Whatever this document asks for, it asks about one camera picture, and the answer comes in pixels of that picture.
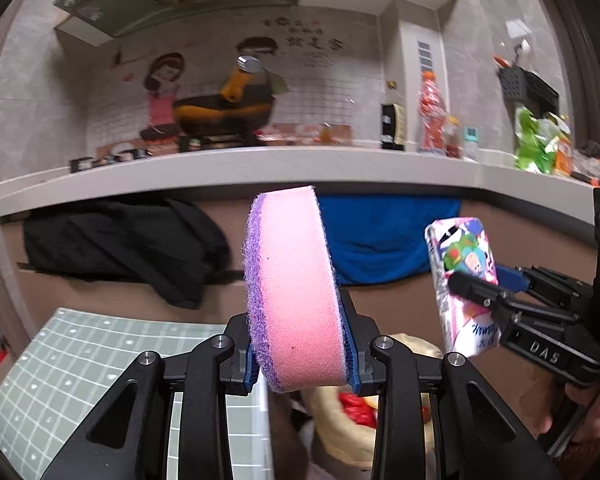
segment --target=cartoon print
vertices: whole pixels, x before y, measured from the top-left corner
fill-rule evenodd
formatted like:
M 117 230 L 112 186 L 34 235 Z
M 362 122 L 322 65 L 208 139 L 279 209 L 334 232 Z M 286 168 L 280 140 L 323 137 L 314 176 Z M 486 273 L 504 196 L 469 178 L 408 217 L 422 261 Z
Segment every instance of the cartoon print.
M 252 36 L 240 41 L 235 48 L 240 56 L 253 56 L 262 61 L 262 56 L 269 54 L 275 56 L 278 49 L 277 41 L 266 36 Z M 267 71 L 271 81 L 271 92 L 273 94 L 283 94 L 288 91 L 285 80 L 282 76 Z
M 480 237 L 480 235 L 484 233 L 484 228 L 477 218 L 469 218 L 462 224 L 462 227 L 465 231 L 470 232 L 476 238 Z
M 184 57 L 179 52 L 164 54 L 148 67 L 144 79 L 148 91 L 148 128 L 140 132 L 148 144 L 172 142 L 180 134 L 173 119 L 173 103 L 179 89 L 177 80 L 184 69 Z
M 462 232 L 458 241 L 449 244 L 442 261 L 447 271 L 461 270 L 478 278 L 484 278 L 487 269 L 484 251 L 470 232 Z

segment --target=red plastic bag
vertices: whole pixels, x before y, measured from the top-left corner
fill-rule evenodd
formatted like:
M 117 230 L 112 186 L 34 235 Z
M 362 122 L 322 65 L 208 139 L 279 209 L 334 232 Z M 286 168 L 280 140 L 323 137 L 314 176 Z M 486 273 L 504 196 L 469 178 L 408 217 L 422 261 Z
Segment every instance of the red plastic bag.
M 431 421 L 431 409 L 428 406 L 422 406 L 422 422 L 425 424 Z
M 368 426 L 369 428 L 376 428 L 377 421 L 373 414 L 373 409 L 369 406 L 365 399 L 358 397 L 356 394 L 345 394 L 340 392 L 339 395 L 342 409 L 347 416 L 360 426 Z

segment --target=blue cloth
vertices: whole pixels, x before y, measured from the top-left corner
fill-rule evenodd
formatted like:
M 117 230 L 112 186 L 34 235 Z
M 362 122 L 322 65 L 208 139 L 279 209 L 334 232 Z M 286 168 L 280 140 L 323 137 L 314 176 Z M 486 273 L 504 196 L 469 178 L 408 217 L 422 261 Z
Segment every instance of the blue cloth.
M 342 285 L 392 282 L 427 272 L 425 227 L 460 213 L 458 199 L 436 196 L 323 195 L 318 202 Z

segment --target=black hanging basket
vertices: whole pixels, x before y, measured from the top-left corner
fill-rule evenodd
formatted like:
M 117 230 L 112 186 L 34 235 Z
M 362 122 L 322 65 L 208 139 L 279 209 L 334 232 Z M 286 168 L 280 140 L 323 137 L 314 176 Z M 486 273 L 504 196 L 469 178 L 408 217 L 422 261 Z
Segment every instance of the black hanging basket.
M 539 108 L 542 116 L 545 112 L 558 114 L 558 92 L 532 72 L 518 66 L 500 69 L 500 84 L 505 101 L 522 103 L 528 108 Z

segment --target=black jacket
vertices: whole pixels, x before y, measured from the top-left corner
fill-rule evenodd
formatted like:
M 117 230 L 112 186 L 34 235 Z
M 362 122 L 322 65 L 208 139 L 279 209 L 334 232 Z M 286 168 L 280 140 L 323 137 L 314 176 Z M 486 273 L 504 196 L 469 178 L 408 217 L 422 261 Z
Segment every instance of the black jacket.
M 204 284 L 229 262 L 224 234 L 203 211 L 146 194 L 35 211 L 24 244 L 36 270 L 149 283 L 183 308 L 197 308 Z

